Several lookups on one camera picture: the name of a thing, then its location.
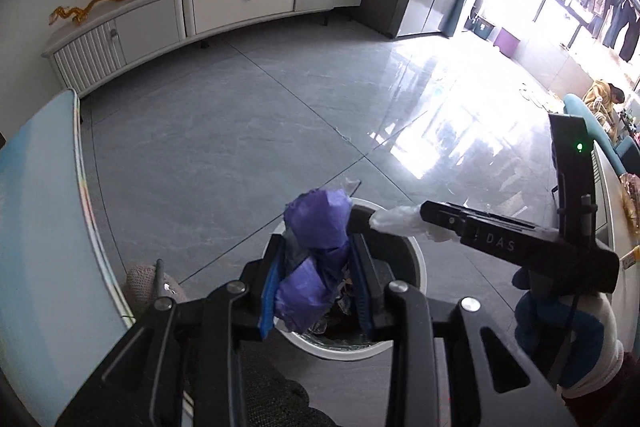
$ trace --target metal screw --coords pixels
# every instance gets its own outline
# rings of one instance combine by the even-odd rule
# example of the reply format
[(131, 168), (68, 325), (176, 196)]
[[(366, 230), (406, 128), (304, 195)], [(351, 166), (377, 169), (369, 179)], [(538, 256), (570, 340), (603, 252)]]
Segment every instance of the metal screw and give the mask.
[(404, 281), (391, 281), (389, 283), (389, 289), (393, 293), (404, 293), (409, 289), (409, 285)]
[(468, 312), (477, 312), (480, 309), (480, 303), (473, 297), (465, 297), (460, 305)]
[(174, 303), (169, 297), (160, 297), (154, 302), (154, 308), (159, 312), (165, 312), (171, 309)]
[(244, 293), (246, 290), (246, 284), (242, 281), (231, 281), (226, 283), (226, 291), (229, 293)]

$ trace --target crumpled purple wrapper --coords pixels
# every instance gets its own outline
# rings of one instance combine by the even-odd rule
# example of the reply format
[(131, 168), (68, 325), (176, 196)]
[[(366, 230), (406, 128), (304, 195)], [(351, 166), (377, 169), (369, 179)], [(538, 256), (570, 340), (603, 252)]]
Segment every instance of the crumpled purple wrapper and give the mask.
[(315, 188), (298, 196), (284, 211), (285, 255), (296, 252), (300, 258), (301, 248), (308, 253), (276, 291), (275, 315), (289, 331), (304, 333), (331, 308), (337, 297), (350, 252), (347, 224), (351, 204), (351, 198), (341, 188)]

